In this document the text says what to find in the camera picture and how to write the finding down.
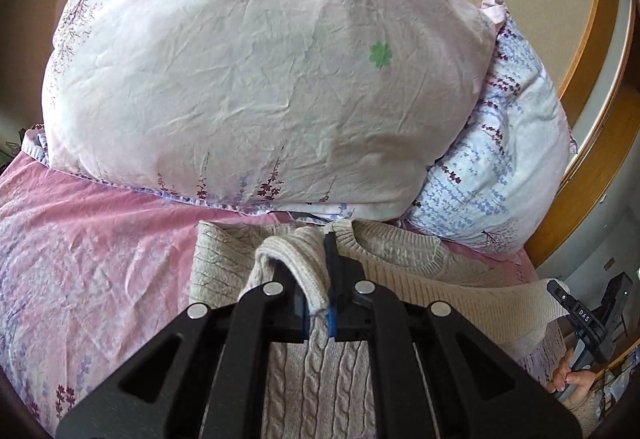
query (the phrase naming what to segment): cable knit sweater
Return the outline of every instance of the cable knit sweater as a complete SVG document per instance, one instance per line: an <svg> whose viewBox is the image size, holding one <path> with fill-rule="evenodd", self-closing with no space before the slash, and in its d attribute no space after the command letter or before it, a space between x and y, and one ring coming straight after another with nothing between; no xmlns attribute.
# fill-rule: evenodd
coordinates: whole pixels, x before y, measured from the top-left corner
<svg viewBox="0 0 640 439"><path fill-rule="evenodd" d="M316 314L308 342L271 345L263 437L375 437L367 344L329 339L322 313L328 305L323 231L335 232L338 252L361 262L367 278L417 305L449 302L512 356L528 354L546 325L564 314L546 292L546 281L503 287L499 269L454 255L435 237L392 226L339 221L323 229L221 229L201 222L192 303L236 302L242 292L271 278L273 257L292 270Z"/></svg>

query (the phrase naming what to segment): pillow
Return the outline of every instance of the pillow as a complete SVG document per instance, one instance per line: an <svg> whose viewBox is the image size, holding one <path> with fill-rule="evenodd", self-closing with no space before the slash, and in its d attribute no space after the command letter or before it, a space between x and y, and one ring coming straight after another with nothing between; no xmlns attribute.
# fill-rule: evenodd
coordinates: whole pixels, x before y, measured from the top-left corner
<svg viewBox="0 0 640 439"><path fill-rule="evenodd" d="M395 218L476 104L495 32L463 0L68 0L50 164L250 213Z"/></svg>
<svg viewBox="0 0 640 439"><path fill-rule="evenodd" d="M401 225L506 259L553 202L571 143L554 84L507 10L478 103Z"/></svg>

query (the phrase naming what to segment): bed sheet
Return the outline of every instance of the bed sheet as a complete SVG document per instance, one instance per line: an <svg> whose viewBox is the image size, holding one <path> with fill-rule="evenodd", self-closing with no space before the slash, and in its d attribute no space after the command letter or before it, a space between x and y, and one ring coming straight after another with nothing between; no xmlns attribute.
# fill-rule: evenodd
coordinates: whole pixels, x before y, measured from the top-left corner
<svg viewBox="0 0 640 439"><path fill-rule="evenodd" d="M0 176L0 366L47 431L186 307L203 218L290 220L103 186L24 153Z"/></svg>

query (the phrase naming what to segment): cable knit pattern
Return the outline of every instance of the cable knit pattern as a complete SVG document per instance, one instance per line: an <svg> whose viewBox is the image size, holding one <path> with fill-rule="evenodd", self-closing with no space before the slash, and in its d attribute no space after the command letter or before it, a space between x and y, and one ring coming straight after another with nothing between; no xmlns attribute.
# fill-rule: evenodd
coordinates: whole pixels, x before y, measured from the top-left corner
<svg viewBox="0 0 640 439"><path fill-rule="evenodd" d="M540 328L544 330L563 313L546 293L546 282L503 287L499 269L455 255L435 237L392 226L340 221L322 229L221 229L201 222L191 302L203 301L212 307L234 302L241 292L272 278L271 257L289 267L310 306L318 311L308 342L271 345L263 437L376 436L367 343L329 339L321 310L328 305L322 246L327 231L335 231L340 254L361 262L367 278L419 305L449 301L495 342L514 349L510 351L514 356L523 352L519 339L526 347L535 347Z"/></svg>

